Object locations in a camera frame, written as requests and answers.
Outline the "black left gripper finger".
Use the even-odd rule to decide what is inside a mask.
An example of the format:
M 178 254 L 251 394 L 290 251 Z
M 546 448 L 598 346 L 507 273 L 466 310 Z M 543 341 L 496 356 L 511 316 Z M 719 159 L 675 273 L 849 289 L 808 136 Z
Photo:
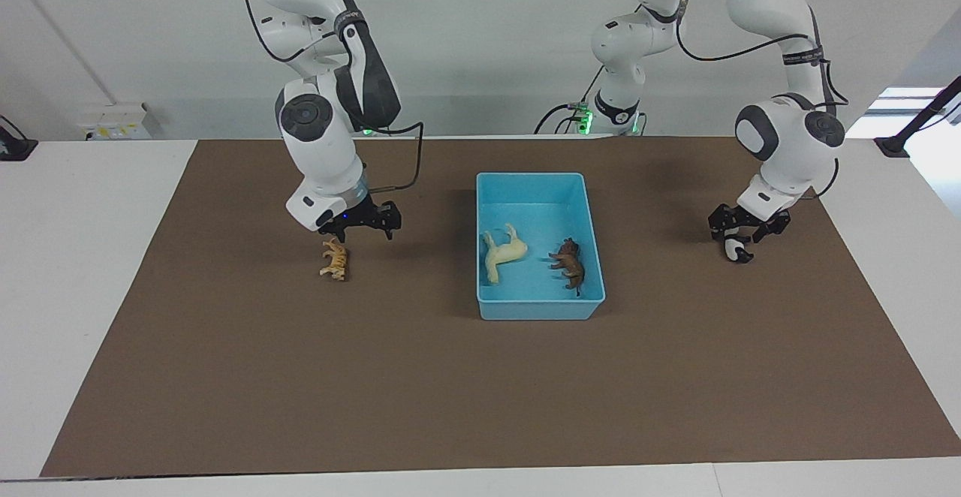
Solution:
M 789 212 L 778 212 L 771 219 L 758 226 L 758 229 L 754 232 L 754 244 L 760 243 L 760 241 L 766 236 L 779 236 L 783 233 L 783 230 L 791 222 L 791 216 Z
M 734 229 L 734 210 L 726 203 L 721 203 L 711 212 L 707 221 L 712 239 L 722 241 L 727 236 L 725 231 Z

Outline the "orange striped tiger toy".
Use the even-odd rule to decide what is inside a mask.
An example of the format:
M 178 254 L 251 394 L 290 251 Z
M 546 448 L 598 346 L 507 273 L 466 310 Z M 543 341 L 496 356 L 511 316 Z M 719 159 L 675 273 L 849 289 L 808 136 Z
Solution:
M 323 257 L 329 258 L 330 262 L 322 267 L 318 275 L 334 279 L 334 281 L 345 282 L 347 279 L 349 251 L 335 237 L 323 242 L 326 250 Z

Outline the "black and white panda toy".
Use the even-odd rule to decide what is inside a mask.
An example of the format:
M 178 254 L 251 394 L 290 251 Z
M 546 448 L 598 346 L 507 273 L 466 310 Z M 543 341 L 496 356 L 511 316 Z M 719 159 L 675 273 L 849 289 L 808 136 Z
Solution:
M 754 260 L 755 255 L 747 250 L 749 243 L 752 243 L 752 238 L 749 236 L 738 236 L 738 234 L 724 236 L 723 244 L 728 260 L 736 264 L 748 264 Z

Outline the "cream llama toy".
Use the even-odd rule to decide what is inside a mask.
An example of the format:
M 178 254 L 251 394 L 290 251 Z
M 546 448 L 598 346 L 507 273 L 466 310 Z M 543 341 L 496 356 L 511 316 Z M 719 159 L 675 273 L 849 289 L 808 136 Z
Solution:
M 521 240 L 513 224 L 505 224 L 505 230 L 507 230 L 509 237 L 507 244 L 495 244 L 494 238 L 490 231 L 484 231 L 483 236 L 481 236 L 481 240 L 484 241 L 484 244 L 487 247 L 487 253 L 485 254 L 484 258 L 484 266 L 485 271 L 487 272 L 488 282 L 491 285 L 500 284 L 498 265 L 522 260 L 529 250 L 528 244 L 526 244 L 524 240 Z

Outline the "brown lion toy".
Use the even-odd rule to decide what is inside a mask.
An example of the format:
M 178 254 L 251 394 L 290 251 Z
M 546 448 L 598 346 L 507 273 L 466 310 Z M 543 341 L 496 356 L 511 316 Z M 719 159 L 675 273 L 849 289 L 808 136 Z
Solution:
M 580 245 L 573 238 L 565 238 L 559 250 L 549 253 L 548 257 L 555 261 L 550 268 L 562 269 L 562 275 L 568 281 L 566 289 L 574 291 L 577 297 L 580 297 L 581 286 L 586 281 L 586 268 L 580 261 Z

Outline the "light blue plastic storage box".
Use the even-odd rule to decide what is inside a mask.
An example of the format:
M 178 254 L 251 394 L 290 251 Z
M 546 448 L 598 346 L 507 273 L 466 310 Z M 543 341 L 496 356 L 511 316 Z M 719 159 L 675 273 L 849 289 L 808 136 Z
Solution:
M 502 262 L 499 280 L 488 278 L 490 248 L 511 243 L 508 224 L 526 254 Z M 579 321 L 605 301 L 605 283 L 586 180 L 579 173 L 481 172 L 476 176 L 474 283 L 480 316 L 487 321 Z M 570 239 L 586 271 L 579 288 L 555 268 L 551 254 Z

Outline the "brown paper table mat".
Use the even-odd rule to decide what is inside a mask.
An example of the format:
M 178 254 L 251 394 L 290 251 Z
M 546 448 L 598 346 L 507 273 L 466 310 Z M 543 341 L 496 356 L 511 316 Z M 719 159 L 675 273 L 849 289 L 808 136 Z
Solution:
M 284 145 L 199 143 L 41 473 L 961 456 L 821 203 L 748 265 L 709 238 L 755 168 L 730 138 L 429 142 L 402 230 L 350 231 L 332 282 Z M 481 319 L 484 171 L 584 175 L 590 319 Z

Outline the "black table clamp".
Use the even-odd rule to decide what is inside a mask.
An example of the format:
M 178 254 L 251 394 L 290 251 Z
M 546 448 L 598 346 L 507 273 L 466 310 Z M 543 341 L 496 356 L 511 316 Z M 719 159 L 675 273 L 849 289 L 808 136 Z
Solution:
M 37 139 L 27 137 L 13 121 L 0 115 L 0 161 L 26 161 L 38 144 Z

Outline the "white wall socket box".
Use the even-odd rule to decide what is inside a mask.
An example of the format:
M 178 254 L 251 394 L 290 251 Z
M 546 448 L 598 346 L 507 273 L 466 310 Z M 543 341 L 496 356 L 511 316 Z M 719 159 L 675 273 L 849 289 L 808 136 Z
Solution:
M 83 138 L 90 140 L 151 140 L 155 123 L 144 103 L 119 103 L 89 108 L 77 122 Z

